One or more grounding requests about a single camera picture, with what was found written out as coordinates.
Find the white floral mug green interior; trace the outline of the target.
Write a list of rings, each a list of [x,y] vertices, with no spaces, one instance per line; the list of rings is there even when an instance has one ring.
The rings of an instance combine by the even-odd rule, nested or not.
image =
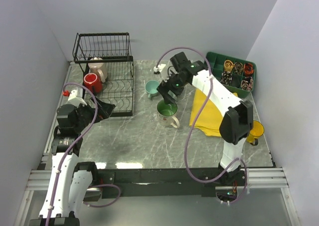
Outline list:
[[[180,123],[175,116],[177,109],[178,107],[176,103],[166,104],[164,100],[159,101],[157,104],[157,114],[160,124],[166,127],[173,126],[178,129],[180,127]]]

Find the pink mug purple interior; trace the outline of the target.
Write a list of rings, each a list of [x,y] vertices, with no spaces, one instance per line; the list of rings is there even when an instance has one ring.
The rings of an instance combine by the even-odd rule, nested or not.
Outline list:
[[[95,73],[100,77],[102,83],[105,83],[108,77],[106,63],[105,62],[95,62],[88,63],[89,69],[91,73]]]

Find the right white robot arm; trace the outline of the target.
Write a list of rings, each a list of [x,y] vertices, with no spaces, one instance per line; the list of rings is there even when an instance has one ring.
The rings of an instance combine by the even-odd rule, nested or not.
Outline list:
[[[210,180],[200,180],[191,173],[190,168],[186,170],[199,183],[207,184],[219,180],[223,185],[230,185],[239,175],[240,168],[245,165],[241,157],[244,143],[253,128],[253,105],[248,100],[241,100],[223,86],[213,76],[209,61],[191,62],[184,52],[180,52],[174,55],[170,62],[173,70],[159,61],[153,68],[154,74],[159,74],[162,78],[158,92],[164,102],[175,103],[170,93],[179,96],[184,86],[190,84],[206,96],[204,103],[212,102],[223,117],[219,132],[224,146],[218,176]]]

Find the red mug white squiggles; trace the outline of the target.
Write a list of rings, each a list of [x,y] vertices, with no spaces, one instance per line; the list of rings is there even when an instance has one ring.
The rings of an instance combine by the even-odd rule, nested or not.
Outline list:
[[[86,74],[83,78],[83,84],[93,94],[98,94],[103,90],[102,81],[95,73]]]

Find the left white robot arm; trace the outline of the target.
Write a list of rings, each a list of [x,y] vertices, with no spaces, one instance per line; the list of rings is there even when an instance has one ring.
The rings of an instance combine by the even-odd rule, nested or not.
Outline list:
[[[99,183],[94,162],[80,162],[82,137],[94,123],[111,116],[115,105],[95,99],[94,109],[84,100],[57,109],[57,126],[51,144],[52,171],[45,201],[31,226],[78,226],[77,213],[89,187]]]

